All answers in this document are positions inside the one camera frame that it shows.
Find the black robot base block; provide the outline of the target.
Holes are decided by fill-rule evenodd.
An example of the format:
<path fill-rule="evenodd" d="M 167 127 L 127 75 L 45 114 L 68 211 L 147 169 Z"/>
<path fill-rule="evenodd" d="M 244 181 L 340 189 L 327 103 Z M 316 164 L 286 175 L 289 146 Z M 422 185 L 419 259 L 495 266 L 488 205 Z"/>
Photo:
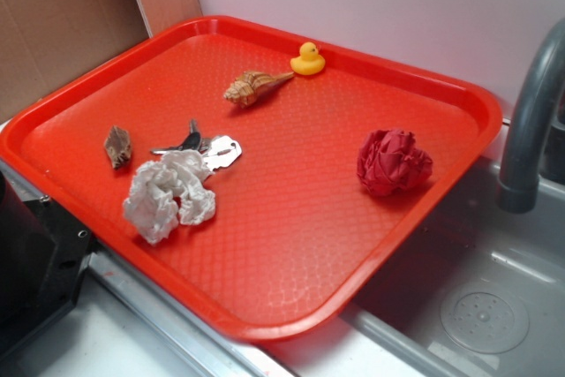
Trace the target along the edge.
<path fill-rule="evenodd" d="M 1 359 L 77 304 L 92 231 L 55 200 L 22 200 L 1 177 Z"/>

